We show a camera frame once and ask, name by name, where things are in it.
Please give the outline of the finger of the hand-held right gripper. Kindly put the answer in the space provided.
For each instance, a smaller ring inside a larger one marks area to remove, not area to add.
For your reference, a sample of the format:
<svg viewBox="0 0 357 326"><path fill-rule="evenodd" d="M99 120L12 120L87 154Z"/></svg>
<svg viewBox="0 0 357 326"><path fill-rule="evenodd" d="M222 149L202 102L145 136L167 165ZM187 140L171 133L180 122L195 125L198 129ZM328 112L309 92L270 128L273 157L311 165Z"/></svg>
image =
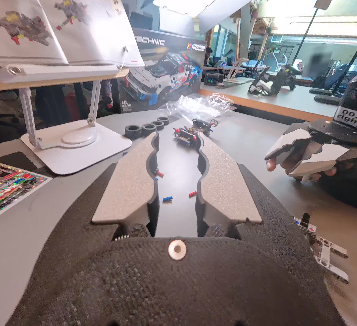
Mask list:
<svg viewBox="0 0 357 326"><path fill-rule="evenodd" d="M293 153L299 144L305 144L306 142L309 142L311 138L311 134L304 129L297 129L283 134L268 150L265 156L265 161L270 159L284 161Z"/></svg>
<svg viewBox="0 0 357 326"><path fill-rule="evenodd" d="M341 145L322 145L321 152L302 159L288 174L290 177L310 176L331 169L338 158L349 151Z"/></svg>

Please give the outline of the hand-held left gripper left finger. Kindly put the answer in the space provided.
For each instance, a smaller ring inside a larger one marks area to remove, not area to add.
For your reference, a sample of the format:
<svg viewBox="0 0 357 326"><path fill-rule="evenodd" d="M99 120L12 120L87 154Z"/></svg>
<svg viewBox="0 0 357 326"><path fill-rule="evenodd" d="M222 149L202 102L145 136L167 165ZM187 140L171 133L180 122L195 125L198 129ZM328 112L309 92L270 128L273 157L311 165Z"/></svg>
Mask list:
<svg viewBox="0 0 357 326"><path fill-rule="evenodd" d="M92 217L94 224L157 225L156 171L159 133L153 132L120 159Z"/></svg>

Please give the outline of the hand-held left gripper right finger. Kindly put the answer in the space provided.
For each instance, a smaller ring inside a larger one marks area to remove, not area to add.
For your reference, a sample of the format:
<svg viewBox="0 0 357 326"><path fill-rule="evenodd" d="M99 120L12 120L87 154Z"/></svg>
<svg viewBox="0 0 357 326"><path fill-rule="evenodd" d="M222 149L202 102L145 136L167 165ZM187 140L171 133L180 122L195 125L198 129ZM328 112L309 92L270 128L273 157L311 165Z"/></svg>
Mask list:
<svg viewBox="0 0 357 326"><path fill-rule="evenodd" d="M262 224L238 163L203 133L197 135L197 152L197 220L207 226Z"/></svg>

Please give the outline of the grey lego gear assembly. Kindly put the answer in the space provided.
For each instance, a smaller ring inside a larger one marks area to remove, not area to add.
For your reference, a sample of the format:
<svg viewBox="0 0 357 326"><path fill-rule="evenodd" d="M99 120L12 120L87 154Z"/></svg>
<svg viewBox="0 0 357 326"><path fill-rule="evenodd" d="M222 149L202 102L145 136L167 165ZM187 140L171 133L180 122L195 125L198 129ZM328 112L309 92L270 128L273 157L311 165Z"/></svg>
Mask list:
<svg viewBox="0 0 357 326"><path fill-rule="evenodd" d="M317 264L324 267L341 282L349 284L350 279L348 274L339 267L333 265L331 260L333 254L343 259L349 259L347 250L319 236L317 234L317 227L310 223L310 214L303 213L301 218L294 216L293 220L303 232L305 238L309 241L310 250L313 253Z"/></svg>

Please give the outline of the person's right forearm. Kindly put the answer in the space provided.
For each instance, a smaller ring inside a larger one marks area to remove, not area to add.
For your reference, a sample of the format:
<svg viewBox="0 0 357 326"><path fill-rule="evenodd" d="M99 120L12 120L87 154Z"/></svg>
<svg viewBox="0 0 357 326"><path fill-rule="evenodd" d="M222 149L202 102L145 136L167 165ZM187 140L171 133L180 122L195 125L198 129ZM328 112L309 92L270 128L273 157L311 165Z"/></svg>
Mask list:
<svg viewBox="0 0 357 326"><path fill-rule="evenodd" d="M357 162L356 159L337 163L333 175L323 173L319 186L333 198L357 207Z"/></svg>

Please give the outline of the lego car chassis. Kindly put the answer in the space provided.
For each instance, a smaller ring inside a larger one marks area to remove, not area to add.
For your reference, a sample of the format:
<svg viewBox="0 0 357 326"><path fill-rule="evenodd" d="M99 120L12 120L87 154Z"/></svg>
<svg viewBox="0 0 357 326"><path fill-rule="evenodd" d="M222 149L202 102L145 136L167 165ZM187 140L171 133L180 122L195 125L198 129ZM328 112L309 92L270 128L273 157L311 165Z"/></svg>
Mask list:
<svg viewBox="0 0 357 326"><path fill-rule="evenodd" d="M202 119L193 119L192 127L184 128L174 128L173 133L176 141L185 145L186 147L195 147L197 143L198 133L204 134L206 137L210 138L210 134L213 131L213 127L218 125L216 119L212 119L207 122Z"/></svg>

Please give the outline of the lego instruction booklet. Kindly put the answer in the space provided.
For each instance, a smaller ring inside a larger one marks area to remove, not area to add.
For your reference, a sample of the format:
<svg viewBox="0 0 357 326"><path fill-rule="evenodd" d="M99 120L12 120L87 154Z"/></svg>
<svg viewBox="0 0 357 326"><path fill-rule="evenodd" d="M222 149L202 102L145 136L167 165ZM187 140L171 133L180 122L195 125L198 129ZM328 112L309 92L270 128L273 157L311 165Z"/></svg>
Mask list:
<svg viewBox="0 0 357 326"><path fill-rule="evenodd" d="M0 163L0 214L51 180L52 177Z"/></svg>

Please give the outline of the lego set box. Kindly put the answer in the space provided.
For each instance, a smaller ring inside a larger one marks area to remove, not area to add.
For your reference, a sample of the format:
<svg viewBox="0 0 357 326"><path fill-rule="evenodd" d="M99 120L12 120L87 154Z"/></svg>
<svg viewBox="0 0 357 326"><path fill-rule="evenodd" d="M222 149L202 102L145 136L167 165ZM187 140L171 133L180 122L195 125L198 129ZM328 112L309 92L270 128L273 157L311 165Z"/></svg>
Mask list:
<svg viewBox="0 0 357 326"><path fill-rule="evenodd" d="M118 79L120 113L157 109L198 92L207 41L133 28L144 64Z"/></svg>

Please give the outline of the open lego instruction book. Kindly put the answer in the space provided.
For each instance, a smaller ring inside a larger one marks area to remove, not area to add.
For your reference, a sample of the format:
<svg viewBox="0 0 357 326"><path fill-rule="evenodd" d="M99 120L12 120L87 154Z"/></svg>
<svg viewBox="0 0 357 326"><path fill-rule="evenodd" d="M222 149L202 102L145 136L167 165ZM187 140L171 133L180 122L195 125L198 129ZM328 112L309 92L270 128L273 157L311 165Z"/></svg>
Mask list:
<svg viewBox="0 0 357 326"><path fill-rule="evenodd" d="M0 0L1 64L144 66L121 0Z"/></svg>

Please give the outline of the wood-edged grey table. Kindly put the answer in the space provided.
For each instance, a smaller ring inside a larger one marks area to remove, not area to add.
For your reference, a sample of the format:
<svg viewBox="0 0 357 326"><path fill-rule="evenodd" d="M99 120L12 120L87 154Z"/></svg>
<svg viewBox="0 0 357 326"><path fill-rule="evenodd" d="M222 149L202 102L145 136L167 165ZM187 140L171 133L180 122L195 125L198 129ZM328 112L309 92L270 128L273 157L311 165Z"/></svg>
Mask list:
<svg viewBox="0 0 357 326"><path fill-rule="evenodd" d="M237 78L235 82L223 82L223 85L219 86L206 86L202 82L199 93L203 96L219 94L248 110L264 111L303 121L331 120L337 110L337 106L314 100L314 96L304 86L297 86L294 91L281 88L277 96L258 96L248 93L251 83L252 79L244 77Z"/></svg>

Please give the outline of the black and white gripper device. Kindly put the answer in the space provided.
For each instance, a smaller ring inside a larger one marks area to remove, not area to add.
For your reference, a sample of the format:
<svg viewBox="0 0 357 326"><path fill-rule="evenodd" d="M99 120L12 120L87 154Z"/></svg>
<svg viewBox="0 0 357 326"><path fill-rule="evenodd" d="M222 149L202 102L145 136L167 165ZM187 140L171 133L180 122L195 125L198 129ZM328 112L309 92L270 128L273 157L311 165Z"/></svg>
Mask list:
<svg viewBox="0 0 357 326"><path fill-rule="evenodd" d="M296 87L295 76L301 75L301 72L291 65L284 65L277 74L268 73L270 66L254 79L248 88L248 94L260 96L277 96L282 87L289 87L293 91Z"/></svg>

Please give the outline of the wooden laptop stand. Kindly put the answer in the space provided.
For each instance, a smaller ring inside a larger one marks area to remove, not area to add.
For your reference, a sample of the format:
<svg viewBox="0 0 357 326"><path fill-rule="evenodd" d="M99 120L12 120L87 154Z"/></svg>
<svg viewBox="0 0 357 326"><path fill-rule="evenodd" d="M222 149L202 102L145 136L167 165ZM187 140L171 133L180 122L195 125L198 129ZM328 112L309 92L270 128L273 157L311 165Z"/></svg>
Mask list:
<svg viewBox="0 0 357 326"><path fill-rule="evenodd" d="M235 15L237 16L237 35L236 35L236 58L233 62L225 80L234 82L238 73L241 72L243 63L248 62L249 43L252 31L257 19L257 11L251 4L246 4Z"/></svg>

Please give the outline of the clear plastic bags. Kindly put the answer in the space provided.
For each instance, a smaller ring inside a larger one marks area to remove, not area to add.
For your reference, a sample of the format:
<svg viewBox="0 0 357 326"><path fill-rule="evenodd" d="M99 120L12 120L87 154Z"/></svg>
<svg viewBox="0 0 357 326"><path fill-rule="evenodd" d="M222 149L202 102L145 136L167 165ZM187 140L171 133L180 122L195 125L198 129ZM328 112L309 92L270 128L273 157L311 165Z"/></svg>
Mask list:
<svg viewBox="0 0 357 326"><path fill-rule="evenodd" d="M193 119L208 121L235 109L234 102L219 93L208 96L197 93L189 96L181 95L177 101L168 101L158 108L162 113L179 115L188 121Z"/></svg>

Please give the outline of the black device green display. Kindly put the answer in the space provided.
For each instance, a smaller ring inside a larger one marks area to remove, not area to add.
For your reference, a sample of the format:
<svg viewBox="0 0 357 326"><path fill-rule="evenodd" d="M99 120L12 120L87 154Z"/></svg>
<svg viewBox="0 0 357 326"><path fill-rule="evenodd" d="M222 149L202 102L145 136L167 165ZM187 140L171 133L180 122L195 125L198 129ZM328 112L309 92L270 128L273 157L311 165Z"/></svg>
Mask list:
<svg viewBox="0 0 357 326"><path fill-rule="evenodd" d="M220 73L206 73L204 76L205 86L217 86L223 84L224 75Z"/></svg>

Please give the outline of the wooden book stand tray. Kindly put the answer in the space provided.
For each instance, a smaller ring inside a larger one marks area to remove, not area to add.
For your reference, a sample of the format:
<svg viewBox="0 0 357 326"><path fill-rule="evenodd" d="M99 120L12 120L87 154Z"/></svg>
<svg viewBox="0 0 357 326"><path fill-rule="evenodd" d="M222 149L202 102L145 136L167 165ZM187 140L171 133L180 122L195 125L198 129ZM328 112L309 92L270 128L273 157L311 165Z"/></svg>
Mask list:
<svg viewBox="0 0 357 326"><path fill-rule="evenodd" d="M114 79L124 77L128 72L129 68L120 68L116 65L43 66L9 64L1 67L0 90Z"/></svg>

